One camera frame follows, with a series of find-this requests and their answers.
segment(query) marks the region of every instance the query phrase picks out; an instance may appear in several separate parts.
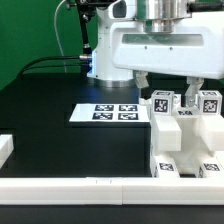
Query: green backdrop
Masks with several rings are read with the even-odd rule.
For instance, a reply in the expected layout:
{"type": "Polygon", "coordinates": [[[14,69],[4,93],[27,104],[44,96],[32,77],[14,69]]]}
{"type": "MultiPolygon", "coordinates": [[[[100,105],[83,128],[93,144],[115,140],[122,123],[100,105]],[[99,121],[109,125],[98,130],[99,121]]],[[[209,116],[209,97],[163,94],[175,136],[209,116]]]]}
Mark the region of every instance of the green backdrop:
{"type": "MultiPolygon", "coordinates": [[[[10,83],[28,62],[60,55],[53,26],[54,13],[60,1],[1,0],[0,89],[10,83]]],[[[62,6],[58,14],[58,30],[65,55],[80,54],[82,41],[76,8],[67,11],[65,4],[62,6]]],[[[93,47],[97,42],[96,30],[94,19],[88,24],[93,47]]]]}

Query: white wooden block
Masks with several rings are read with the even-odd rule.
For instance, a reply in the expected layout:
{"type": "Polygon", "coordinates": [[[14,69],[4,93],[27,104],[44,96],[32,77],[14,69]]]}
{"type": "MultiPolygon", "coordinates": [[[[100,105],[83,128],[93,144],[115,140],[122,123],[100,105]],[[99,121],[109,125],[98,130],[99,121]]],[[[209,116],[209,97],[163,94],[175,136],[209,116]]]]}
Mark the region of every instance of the white wooden block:
{"type": "Polygon", "coordinates": [[[192,158],[195,167],[195,176],[199,178],[224,177],[224,169],[215,157],[198,154],[192,158]]]}
{"type": "Polygon", "coordinates": [[[221,113],[222,95],[215,90],[198,91],[198,108],[203,115],[219,115],[221,113]]]}
{"type": "Polygon", "coordinates": [[[0,168],[13,151],[12,135],[0,135],[0,168]]]}
{"type": "Polygon", "coordinates": [[[224,181],[209,178],[124,178],[123,204],[224,204],[224,181]]]}
{"type": "Polygon", "coordinates": [[[155,141],[155,150],[181,150],[182,131],[173,116],[154,115],[151,125],[155,141]]]}
{"type": "Polygon", "coordinates": [[[175,161],[173,158],[165,156],[155,156],[155,171],[154,177],[171,178],[180,177],[175,161]]]}
{"type": "Polygon", "coordinates": [[[152,94],[152,113],[171,115],[173,105],[173,91],[156,90],[152,94]]]}
{"type": "Polygon", "coordinates": [[[211,151],[224,151],[224,119],[221,115],[201,116],[200,135],[211,151]]]}
{"type": "Polygon", "coordinates": [[[85,204],[122,204],[121,178],[86,178],[85,204]]]}

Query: white plastic housing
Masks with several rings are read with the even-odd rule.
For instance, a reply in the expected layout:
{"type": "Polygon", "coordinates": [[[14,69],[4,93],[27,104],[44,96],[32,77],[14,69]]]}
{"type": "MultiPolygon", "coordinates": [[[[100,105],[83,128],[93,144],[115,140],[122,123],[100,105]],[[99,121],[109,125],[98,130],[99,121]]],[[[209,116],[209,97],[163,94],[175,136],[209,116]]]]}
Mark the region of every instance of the white plastic housing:
{"type": "Polygon", "coordinates": [[[141,21],[116,22],[110,29],[111,60],[117,68],[221,79],[221,21],[224,12],[193,13],[192,18],[175,20],[170,34],[146,34],[141,21]]]}

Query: black table surface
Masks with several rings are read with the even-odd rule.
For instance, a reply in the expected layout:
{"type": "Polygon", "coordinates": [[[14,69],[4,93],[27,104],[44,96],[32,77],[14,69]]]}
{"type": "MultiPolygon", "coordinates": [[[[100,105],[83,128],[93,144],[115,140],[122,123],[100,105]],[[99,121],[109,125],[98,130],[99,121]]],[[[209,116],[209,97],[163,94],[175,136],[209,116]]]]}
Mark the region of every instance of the black table surface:
{"type": "MultiPolygon", "coordinates": [[[[149,175],[146,123],[69,123],[77,103],[133,104],[138,91],[102,88],[79,74],[29,74],[0,91],[0,134],[15,150],[2,177],[149,175]]],[[[222,223],[224,206],[0,206],[0,223],[222,223]]]]}

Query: white paper sheet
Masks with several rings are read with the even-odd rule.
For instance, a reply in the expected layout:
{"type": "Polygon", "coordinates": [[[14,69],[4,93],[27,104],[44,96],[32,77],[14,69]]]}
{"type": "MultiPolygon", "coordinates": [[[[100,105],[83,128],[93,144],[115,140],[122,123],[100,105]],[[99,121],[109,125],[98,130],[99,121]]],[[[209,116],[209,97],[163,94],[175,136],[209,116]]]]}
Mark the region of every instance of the white paper sheet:
{"type": "Polygon", "coordinates": [[[77,104],[70,122],[149,122],[146,106],[138,104],[77,104]]]}

